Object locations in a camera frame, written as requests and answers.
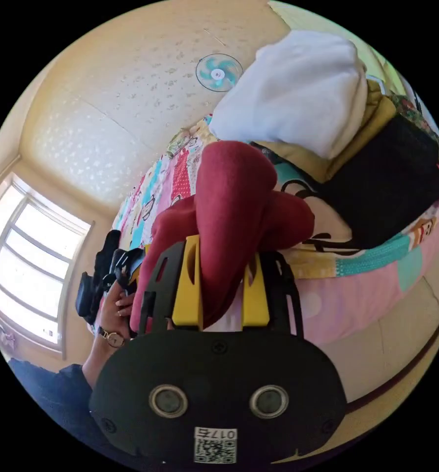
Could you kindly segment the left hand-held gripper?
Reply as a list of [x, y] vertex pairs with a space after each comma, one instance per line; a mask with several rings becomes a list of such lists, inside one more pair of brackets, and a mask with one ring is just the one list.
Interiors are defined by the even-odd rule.
[[113, 282], [119, 282], [128, 295], [136, 290], [137, 276], [146, 250], [121, 249], [120, 236], [119, 230], [109, 231], [102, 249], [96, 254], [93, 275], [82, 273], [75, 308], [78, 316], [88, 325], [95, 325], [104, 294], [109, 291]]

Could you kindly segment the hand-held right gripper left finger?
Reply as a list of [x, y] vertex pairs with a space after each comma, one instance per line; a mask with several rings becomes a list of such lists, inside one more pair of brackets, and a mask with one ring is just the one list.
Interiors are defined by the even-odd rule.
[[172, 322], [176, 328], [203, 328], [200, 236], [189, 236], [183, 251]]

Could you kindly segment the person's left hand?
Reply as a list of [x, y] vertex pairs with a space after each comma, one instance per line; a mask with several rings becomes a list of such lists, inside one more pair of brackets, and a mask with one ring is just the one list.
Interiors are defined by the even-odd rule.
[[124, 339], [130, 339], [129, 317], [131, 316], [134, 294], [127, 295], [125, 289], [115, 281], [107, 292], [97, 315], [96, 326], [106, 332], [116, 332]]

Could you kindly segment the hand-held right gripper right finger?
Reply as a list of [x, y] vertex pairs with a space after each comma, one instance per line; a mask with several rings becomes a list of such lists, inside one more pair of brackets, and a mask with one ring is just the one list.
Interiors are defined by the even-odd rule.
[[270, 321], [260, 255], [256, 253], [244, 270], [242, 327], [267, 327]]

